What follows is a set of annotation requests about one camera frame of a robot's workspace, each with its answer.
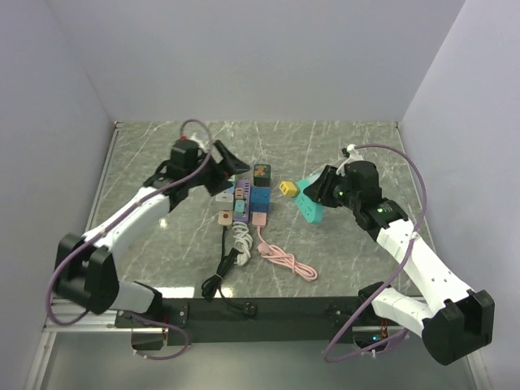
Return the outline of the teal power strip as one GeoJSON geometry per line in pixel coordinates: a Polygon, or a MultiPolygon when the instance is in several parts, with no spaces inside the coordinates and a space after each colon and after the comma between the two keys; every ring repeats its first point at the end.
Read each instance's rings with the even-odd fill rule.
{"type": "Polygon", "coordinates": [[[304,216],[305,221],[311,224],[320,224],[322,222],[324,207],[311,201],[310,198],[304,194],[304,190],[313,184],[319,176],[319,173],[315,173],[297,181],[296,187],[298,194],[293,198],[298,210],[304,216]]]}

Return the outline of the small yellow plug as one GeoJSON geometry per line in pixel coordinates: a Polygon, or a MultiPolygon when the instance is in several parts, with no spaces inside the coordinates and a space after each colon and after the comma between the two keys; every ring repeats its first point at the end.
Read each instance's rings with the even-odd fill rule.
{"type": "Polygon", "coordinates": [[[299,193],[299,188],[297,185],[292,181],[281,181],[279,184],[279,190],[284,196],[287,197],[296,197],[299,193]]]}

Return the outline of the dark green cube plug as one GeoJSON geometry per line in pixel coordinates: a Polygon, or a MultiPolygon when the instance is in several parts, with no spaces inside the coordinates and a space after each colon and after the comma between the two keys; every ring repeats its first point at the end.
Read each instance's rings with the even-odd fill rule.
{"type": "Polygon", "coordinates": [[[255,187],[269,188],[271,186],[271,165],[257,163],[253,167],[253,185],[255,187]]]}

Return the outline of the blue cube adapter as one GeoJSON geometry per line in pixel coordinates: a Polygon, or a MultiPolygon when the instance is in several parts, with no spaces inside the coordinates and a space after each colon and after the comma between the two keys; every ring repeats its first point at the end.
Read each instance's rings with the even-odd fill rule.
{"type": "Polygon", "coordinates": [[[271,202],[271,189],[269,187],[252,187],[250,197],[250,209],[252,212],[265,213],[269,211],[271,202]]]}

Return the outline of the pink power strip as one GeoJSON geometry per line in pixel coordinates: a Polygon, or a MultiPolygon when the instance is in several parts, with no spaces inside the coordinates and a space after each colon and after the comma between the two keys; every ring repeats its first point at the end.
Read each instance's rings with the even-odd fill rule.
{"type": "Polygon", "coordinates": [[[252,218],[251,218],[251,223],[256,228],[264,228],[267,225],[267,213],[257,212],[257,211],[253,212],[252,218]]]}

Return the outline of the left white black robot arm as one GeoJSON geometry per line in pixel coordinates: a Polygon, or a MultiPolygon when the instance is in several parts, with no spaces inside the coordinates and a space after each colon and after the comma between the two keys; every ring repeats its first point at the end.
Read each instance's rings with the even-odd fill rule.
{"type": "Polygon", "coordinates": [[[215,161],[196,141],[178,140],[169,159],[161,162],[134,198],[108,220],[80,236],[67,234],[58,244],[50,291],[93,314],[125,310],[143,326],[157,324],[162,295],[150,286],[119,279],[116,261],[151,224],[173,211],[192,188],[202,186],[215,196],[230,188],[230,177],[250,167],[221,141],[211,148],[215,161]]]}

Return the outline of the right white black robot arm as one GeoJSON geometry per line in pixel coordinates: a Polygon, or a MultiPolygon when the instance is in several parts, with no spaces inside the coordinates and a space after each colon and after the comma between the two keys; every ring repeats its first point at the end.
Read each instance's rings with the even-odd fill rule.
{"type": "Polygon", "coordinates": [[[387,280],[365,299],[331,339],[332,348],[357,317],[367,324],[389,319],[422,338],[428,353],[447,366],[492,342],[495,302],[491,295],[474,291],[440,260],[418,234],[407,214],[382,195],[379,173],[374,163],[350,162],[339,174],[325,166],[320,177],[304,189],[315,203],[326,207],[346,207],[357,225],[398,262],[397,273],[405,272],[419,289],[422,302],[392,288],[387,280]]]}

